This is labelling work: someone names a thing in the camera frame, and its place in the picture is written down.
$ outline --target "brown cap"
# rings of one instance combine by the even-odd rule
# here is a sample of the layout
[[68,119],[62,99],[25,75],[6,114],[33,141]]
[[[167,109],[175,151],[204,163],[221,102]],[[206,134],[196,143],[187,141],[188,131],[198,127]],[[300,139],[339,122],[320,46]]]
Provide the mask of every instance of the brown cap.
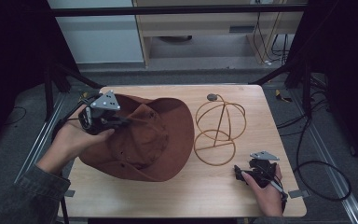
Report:
[[106,174],[131,180],[165,181],[185,166],[194,144],[194,124],[186,104],[174,98],[143,99],[116,94],[131,120],[80,159]]

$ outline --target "hand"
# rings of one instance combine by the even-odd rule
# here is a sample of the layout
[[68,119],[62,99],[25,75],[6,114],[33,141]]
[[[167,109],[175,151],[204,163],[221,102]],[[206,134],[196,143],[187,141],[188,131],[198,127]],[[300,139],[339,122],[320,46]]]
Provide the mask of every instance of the hand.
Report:
[[113,134],[115,131],[113,129],[103,131],[97,135],[86,133],[77,119],[78,114],[84,107],[85,105],[79,107],[60,128],[50,148],[36,164],[40,169],[57,175],[69,161],[79,156],[89,147],[104,142]]
[[[282,179],[281,168],[276,166],[275,175]],[[282,217],[282,201],[280,192],[275,189],[271,184],[268,184],[265,188],[260,188],[255,180],[245,172],[242,172],[242,176],[248,183],[249,187],[255,194],[258,206],[266,217]]]

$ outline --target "person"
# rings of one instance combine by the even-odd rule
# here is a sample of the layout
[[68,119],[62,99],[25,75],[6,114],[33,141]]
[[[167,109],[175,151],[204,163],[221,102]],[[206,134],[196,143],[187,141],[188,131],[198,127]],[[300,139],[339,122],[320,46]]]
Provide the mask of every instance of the person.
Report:
[[[115,131],[90,135],[76,119],[81,106],[58,131],[45,155],[13,184],[0,199],[0,223],[51,223],[57,215],[59,201],[70,186],[70,181],[59,176],[63,167],[89,147],[104,142]],[[282,177],[278,167],[277,176]],[[258,187],[253,178],[243,174],[255,193],[257,203],[266,217],[266,223],[281,221],[281,195],[272,186]]]

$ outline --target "tan wire loop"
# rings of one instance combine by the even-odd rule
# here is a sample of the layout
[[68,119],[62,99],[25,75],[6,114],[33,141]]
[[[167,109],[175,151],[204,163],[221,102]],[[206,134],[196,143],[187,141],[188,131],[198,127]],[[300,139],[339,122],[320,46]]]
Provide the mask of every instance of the tan wire loop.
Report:
[[[220,98],[220,100],[216,100],[216,101],[212,101],[212,102],[207,102],[205,104],[203,104],[202,106],[200,106],[200,108],[197,110],[197,113],[196,113],[196,124],[197,124],[197,127],[199,128],[200,130],[200,133],[197,135],[196,139],[194,140],[194,152],[196,153],[197,157],[205,162],[206,164],[209,164],[209,165],[215,165],[215,166],[219,166],[219,165],[224,165],[224,164],[227,164],[228,162],[230,162],[234,156],[235,156],[235,152],[236,152],[236,146],[235,146],[235,143],[234,143],[234,140],[237,139],[238,137],[240,137],[244,132],[245,132],[245,129],[246,129],[246,117],[245,117],[245,109],[243,108],[243,106],[239,105],[239,104],[233,104],[233,103],[230,103],[230,102],[227,102],[223,99],[222,96],[220,95],[216,95]],[[208,104],[213,104],[213,103],[220,103],[218,105],[215,105],[211,108],[209,108],[208,110],[206,110],[204,113],[202,113],[199,117],[199,112],[200,110],[205,107],[206,105]],[[241,132],[236,135],[236,136],[232,136],[232,125],[231,125],[231,117],[229,115],[229,110],[228,110],[228,105],[232,105],[234,106],[236,109],[238,109],[242,116],[243,116],[243,121],[244,121],[244,125],[243,125],[243,128],[241,129]],[[210,113],[211,111],[215,110],[216,108],[218,107],[222,107],[222,112],[220,114],[220,119],[219,119],[219,123],[217,125],[217,129],[209,129],[209,130],[205,130],[203,131],[202,128],[200,127],[200,122],[202,120],[202,118]],[[221,123],[222,123],[222,118],[223,118],[223,115],[224,113],[227,113],[227,119],[228,119],[228,133],[220,130],[221,129]],[[222,134],[223,136],[225,136],[225,139],[219,139],[218,138],[218,135],[219,134]],[[213,145],[212,146],[204,146],[204,147],[197,147],[197,141],[199,140],[199,138],[204,135],[210,139],[213,140]],[[224,162],[210,162],[210,161],[206,161],[204,158],[201,157],[201,155],[199,154],[198,151],[200,150],[204,150],[204,149],[211,149],[211,148],[217,148],[217,147],[221,147],[221,146],[227,146],[227,145],[232,145],[232,154],[230,156],[229,159],[227,159],[226,161]]]

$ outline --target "wooden tabletop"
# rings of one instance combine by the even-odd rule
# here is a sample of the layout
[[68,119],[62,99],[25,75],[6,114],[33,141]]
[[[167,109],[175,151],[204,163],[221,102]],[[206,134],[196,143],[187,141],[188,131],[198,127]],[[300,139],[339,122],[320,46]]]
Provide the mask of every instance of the wooden tabletop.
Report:
[[[75,195],[65,198],[69,217],[259,217],[261,213],[254,194],[244,182],[236,180],[233,167],[236,164],[241,169],[249,169],[250,154],[264,150],[280,158],[278,163],[282,170],[285,191],[298,189],[260,86],[128,86],[102,89],[108,90],[148,99],[180,99],[189,107],[193,120],[198,109],[208,102],[207,95],[219,94],[225,101],[243,106],[246,111],[246,129],[234,140],[236,152],[227,164],[206,164],[193,150],[182,171],[165,182],[118,179],[76,159],[69,175],[72,183],[70,189],[75,191]],[[240,133],[244,124],[241,113],[235,110],[229,109],[233,125],[232,135]],[[220,114],[221,108],[208,113],[200,122],[201,128],[215,127]],[[222,129],[228,127],[225,122],[222,121]],[[197,136],[200,130],[196,125],[194,128]],[[210,142],[202,137],[197,142],[198,146],[209,144]],[[203,156],[208,161],[225,161],[232,155],[232,145],[227,145],[227,149],[204,151],[206,153]],[[284,215],[302,217],[306,211],[301,198],[289,198]]]

